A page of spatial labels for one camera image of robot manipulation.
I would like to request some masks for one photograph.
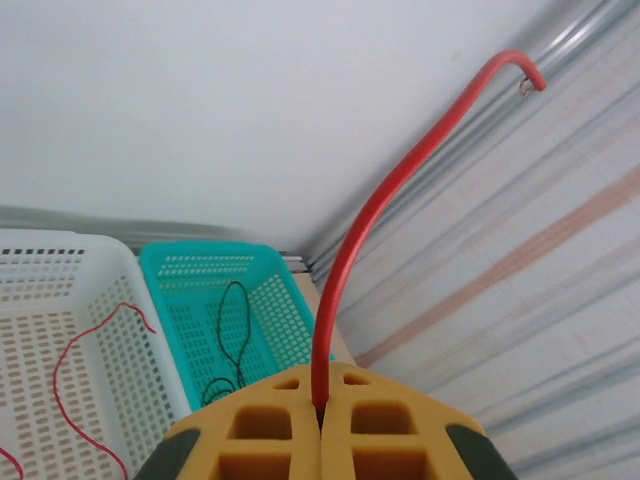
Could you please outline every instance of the storage basket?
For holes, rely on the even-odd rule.
[[[251,336],[241,362],[246,384],[309,363],[313,316],[272,248],[156,243],[142,250],[140,264],[193,410],[209,393],[229,388],[227,382],[211,387],[214,378],[229,379],[238,388],[236,367],[221,352],[216,335],[221,297],[232,281],[249,296]],[[220,340],[236,359],[247,335],[242,289],[229,290],[220,313]]]
[[[122,478],[111,457],[63,420],[52,393],[68,341],[122,301],[139,306],[158,333],[121,308],[71,349],[58,388],[71,418],[132,475],[169,426],[190,413],[135,257],[107,237],[0,230],[0,446],[26,479]],[[18,478],[1,456],[0,478]]]

